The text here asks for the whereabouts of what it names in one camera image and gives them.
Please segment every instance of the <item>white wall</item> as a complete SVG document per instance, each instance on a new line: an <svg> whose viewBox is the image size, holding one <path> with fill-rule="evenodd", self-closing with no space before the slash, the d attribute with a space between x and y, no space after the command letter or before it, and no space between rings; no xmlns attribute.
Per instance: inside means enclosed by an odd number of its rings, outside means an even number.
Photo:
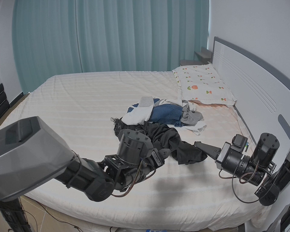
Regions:
<svg viewBox="0 0 290 232"><path fill-rule="evenodd" d="M22 93L12 47L14 1L0 0L0 82L3 83L9 103Z"/></svg>
<svg viewBox="0 0 290 232"><path fill-rule="evenodd" d="M208 48L218 36L264 59L290 78L289 0L210 0ZM290 186L273 205L263 231L290 203ZM250 223L246 223L248 232Z"/></svg>

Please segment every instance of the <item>black garment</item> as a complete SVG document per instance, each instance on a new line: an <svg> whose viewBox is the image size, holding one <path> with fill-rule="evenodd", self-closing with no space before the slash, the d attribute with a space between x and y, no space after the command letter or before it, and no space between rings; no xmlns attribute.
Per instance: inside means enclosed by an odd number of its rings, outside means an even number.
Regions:
<svg viewBox="0 0 290 232"><path fill-rule="evenodd" d="M168 148L172 157L178 164L194 164L206 159L207 155L195 146L181 141L175 128L169 128L165 124L144 122L144 125L128 126L121 119L111 119L115 123L114 131L118 137L120 130L130 129L147 135L155 148L161 150Z"/></svg>

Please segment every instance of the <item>curtain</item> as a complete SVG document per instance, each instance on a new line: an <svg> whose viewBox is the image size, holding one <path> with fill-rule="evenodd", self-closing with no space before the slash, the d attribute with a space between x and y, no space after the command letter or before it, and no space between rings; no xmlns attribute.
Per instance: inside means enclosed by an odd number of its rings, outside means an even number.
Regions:
<svg viewBox="0 0 290 232"><path fill-rule="evenodd" d="M23 92L57 74L170 71L206 47L208 22L208 0L16 0Z"/></svg>

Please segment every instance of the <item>bed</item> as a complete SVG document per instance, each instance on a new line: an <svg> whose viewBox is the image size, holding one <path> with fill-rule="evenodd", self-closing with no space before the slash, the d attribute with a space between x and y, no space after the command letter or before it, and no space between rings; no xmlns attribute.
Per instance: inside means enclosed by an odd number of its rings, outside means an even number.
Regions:
<svg viewBox="0 0 290 232"><path fill-rule="evenodd" d="M224 74L228 78L217 59L220 53L215 53L213 65L221 76ZM128 106L142 96L176 98L177 83L173 73L132 71L57 75L20 103L1 128L21 118L38 115L81 157L101 161L105 155L115 154L119 144L110 118L122 117ZM196 107L207 126L199 136L179 129L182 140L222 147L225 141L231 142L239 133L249 138L247 155L252 154L255 144L244 119L239 116L247 109L238 113L233 106L197 104ZM259 138L258 133L255 131L253 138ZM231 181L220 179L218 172L210 158L193 165L178 165L170 156L152 178L134 186L124 198L109 197L103 202L92 202L83 193L66 189L56 180L26 196L70 216L115 227L181 231L208 227L218 230L236 227L251 219L255 226L264 225L271 207L263 207L259 202L239 202L232 192ZM237 180L234 187L243 200L256 199L257 187L241 186Z"/></svg>

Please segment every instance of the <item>headboard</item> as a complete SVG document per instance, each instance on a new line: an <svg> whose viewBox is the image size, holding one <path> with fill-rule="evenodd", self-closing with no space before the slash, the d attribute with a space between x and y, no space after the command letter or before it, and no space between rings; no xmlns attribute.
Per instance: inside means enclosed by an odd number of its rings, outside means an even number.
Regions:
<svg viewBox="0 0 290 232"><path fill-rule="evenodd" d="M273 158L277 171L290 149L290 79L251 52L218 37L214 38L211 61L236 97L236 110L254 142L264 132L278 138L280 148ZM288 185L273 205L267 224L256 231L266 230L289 203ZM249 223L245 225L250 231Z"/></svg>

